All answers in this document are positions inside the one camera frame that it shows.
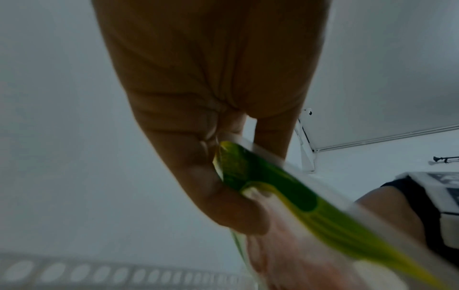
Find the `green plastic wrapper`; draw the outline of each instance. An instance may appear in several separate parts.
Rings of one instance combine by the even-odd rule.
[[[232,232],[260,289],[459,289],[456,268],[243,138],[220,135],[214,165],[269,214],[266,235]]]

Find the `plastic packaging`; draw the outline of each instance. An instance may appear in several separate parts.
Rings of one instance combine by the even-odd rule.
[[[243,138],[220,135],[214,164],[270,216],[266,235],[232,232],[261,289],[459,289],[453,266]]]

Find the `white ceiling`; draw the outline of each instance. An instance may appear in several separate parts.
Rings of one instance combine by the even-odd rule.
[[[459,125],[459,1],[334,1],[307,108],[316,150]]]

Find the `finger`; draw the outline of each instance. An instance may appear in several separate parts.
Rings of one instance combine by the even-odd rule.
[[[257,120],[254,143],[271,153],[285,158],[301,106],[277,116]]]
[[[196,206],[222,226],[244,234],[264,234],[265,210],[227,187],[208,157],[206,143],[193,134],[152,133],[153,146]]]

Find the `hand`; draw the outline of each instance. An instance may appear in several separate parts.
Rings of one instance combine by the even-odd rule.
[[[258,203],[212,166],[216,134],[285,157],[323,42],[326,0],[93,0],[134,116],[187,195],[220,225],[265,233]]]

